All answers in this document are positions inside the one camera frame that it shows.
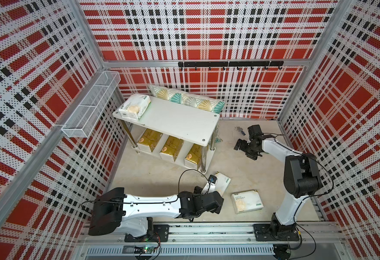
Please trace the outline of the white tissue pack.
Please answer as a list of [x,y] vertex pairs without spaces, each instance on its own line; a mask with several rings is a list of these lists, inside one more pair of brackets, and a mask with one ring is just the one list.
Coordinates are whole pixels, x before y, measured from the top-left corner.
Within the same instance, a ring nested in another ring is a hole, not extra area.
[[226,175],[217,172],[215,174],[215,177],[217,178],[216,184],[215,184],[215,191],[217,191],[221,196],[224,195],[226,189],[231,183],[231,178],[227,177]]
[[139,120],[151,104],[149,95],[133,94],[117,110],[124,118]]
[[231,200],[236,214],[257,211],[264,208],[257,190],[233,193]]

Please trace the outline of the gold tissue pack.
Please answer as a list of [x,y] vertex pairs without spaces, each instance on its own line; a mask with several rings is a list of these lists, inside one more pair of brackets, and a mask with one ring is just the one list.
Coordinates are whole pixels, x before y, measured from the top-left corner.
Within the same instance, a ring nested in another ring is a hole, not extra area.
[[152,153],[162,137],[161,132],[146,129],[138,141],[138,148],[141,151]]
[[202,146],[193,144],[184,159],[184,165],[190,169],[198,170],[201,166],[202,150]]
[[169,136],[159,155],[162,160],[175,162],[184,144],[182,139]]

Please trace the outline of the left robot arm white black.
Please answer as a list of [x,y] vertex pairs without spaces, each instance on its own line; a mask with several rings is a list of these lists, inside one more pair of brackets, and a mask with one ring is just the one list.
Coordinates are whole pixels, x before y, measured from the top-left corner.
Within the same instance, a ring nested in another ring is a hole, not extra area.
[[219,192],[182,191],[167,197],[139,197],[117,187],[93,201],[89,236],[103,236],[119,229],[134,238],[153,236],[153,218],[192,220],[205,212],[219,214],[224,202]]

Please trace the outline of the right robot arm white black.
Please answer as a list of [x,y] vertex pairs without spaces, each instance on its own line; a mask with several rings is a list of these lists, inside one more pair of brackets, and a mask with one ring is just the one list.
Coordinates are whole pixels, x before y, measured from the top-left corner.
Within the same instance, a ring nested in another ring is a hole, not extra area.
[[243,151],[252,160],[265,152],[284,163],[284,200],[272,215],[269,227],[262,227],[259,237],[271,241],[298,241],[296,214],[323,186],[318,163],[313,154],[301,153],[271,138],[271,135],[266,135],[251,142],[239,139],[234,149]]

